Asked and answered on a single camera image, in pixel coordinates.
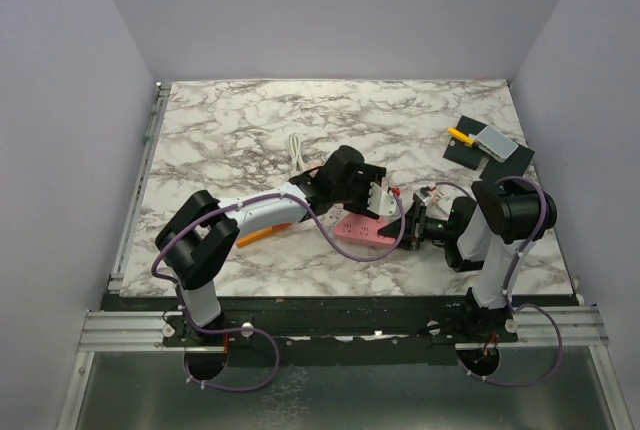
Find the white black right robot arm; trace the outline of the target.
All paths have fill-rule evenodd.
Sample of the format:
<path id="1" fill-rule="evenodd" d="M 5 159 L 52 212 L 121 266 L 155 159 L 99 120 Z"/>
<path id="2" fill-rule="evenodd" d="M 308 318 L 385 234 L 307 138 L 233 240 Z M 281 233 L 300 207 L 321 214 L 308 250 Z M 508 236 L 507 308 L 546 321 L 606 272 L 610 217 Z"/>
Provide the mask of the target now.
<path id="1" fill-rule="evenodd" d="M 529 254 L 557 221 L 554 199 L 534 181 L 508 176 L 496 182 L 479 180 L 470 195 L 456 198 L 446 220 L 427 215 L 436 184 L 414 193 L 413 202 L 378 234 L 402 238 L 400 247 L 416 250 L 427 240 L 444 249 L 447 265 L 456 271 L 478 271 L 467 291 L 467 309 L 459 317 L 461 333 L 481 341 L 495 320 L 515 311 L 512 290 Z"/>

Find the orange power strip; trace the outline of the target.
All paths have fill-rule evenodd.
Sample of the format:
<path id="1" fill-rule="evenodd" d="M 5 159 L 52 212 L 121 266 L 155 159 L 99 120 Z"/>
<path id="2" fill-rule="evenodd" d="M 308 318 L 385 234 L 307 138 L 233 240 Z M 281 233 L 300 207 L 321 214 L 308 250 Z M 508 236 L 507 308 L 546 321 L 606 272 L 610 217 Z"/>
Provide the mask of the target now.
<path id="1" fill-rule="evenodd" d="M 248 245 L 251 245 L 253 243 L 259 242 L 265 238 L 268 238 L 274 234 L 277 234 L 279 232 L 282 232 L 286 229 L 288 229 L 291 226 L 291 223 L 284 223 L 284 224 L 278 224 L 278 225 L 274 225 L 268 228 L 264 228 L 261 230 L 258 230 L 256 232 L 250 233 L 244 237 L 241 237 L 239 239 L 236 240 L 235 244 L 237 248 L 244 248 Z"/>

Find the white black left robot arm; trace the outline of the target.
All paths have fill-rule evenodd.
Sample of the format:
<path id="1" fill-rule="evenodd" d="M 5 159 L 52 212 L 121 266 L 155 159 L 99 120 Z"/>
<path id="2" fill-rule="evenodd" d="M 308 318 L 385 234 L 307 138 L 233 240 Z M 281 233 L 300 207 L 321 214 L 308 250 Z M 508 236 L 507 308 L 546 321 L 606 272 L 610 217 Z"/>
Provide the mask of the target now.
<path id="1" fill-rule="evenodd" d="M 206 345 L 220 335 L 221 305 L 214 279 L 236 241 L 281 224 L 316 221 L 334 206 L 367 218 L 397 213 L 398 196 L 383 188 L 384 167 L 365 162 L 356 149 L 342 145 L 326 162 L 295 175 L 283 185 L 250 197 L 216 199 L 193 193 L 155 238 L 159 256 L 172 274 L 177 295 L 188 312 L 186 332 Z"/>

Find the pink triangular power strip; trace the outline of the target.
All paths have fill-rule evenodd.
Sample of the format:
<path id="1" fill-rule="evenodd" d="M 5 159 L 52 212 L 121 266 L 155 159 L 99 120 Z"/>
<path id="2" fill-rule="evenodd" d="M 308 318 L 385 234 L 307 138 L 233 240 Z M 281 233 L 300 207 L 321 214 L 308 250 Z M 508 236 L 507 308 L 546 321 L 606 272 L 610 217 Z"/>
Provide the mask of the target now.
<path id="1" fill-rule="evenodd" d="M 385 217 L 377 219 L 349 213 L 333 227 L 333 236 L 337 240 L 352 244 L 366 245 L 379 248 L 394 248 L 396 239 L 382 236 L 378 233 L 388 224 Z"/>

